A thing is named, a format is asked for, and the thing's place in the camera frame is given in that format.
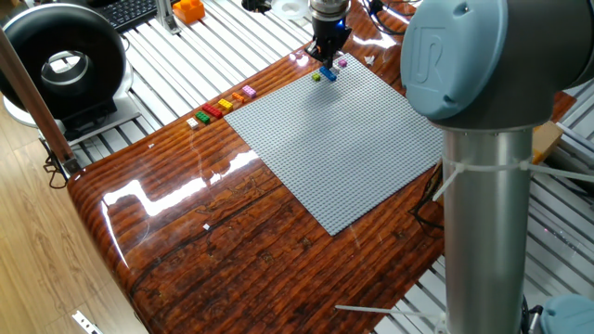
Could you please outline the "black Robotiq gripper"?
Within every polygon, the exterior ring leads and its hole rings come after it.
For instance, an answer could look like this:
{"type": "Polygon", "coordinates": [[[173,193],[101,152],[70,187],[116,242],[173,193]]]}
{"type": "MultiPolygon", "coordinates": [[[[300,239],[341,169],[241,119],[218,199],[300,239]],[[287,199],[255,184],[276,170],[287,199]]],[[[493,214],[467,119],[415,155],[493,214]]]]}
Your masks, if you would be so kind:
{"type": "Polygon", "coordinates": [[[345,19],[313,19],[312,23],[313,41],[304,51],[323,67],[331,69],[335,55],[347,42],[352,29],[345,23],[345,19]]]}

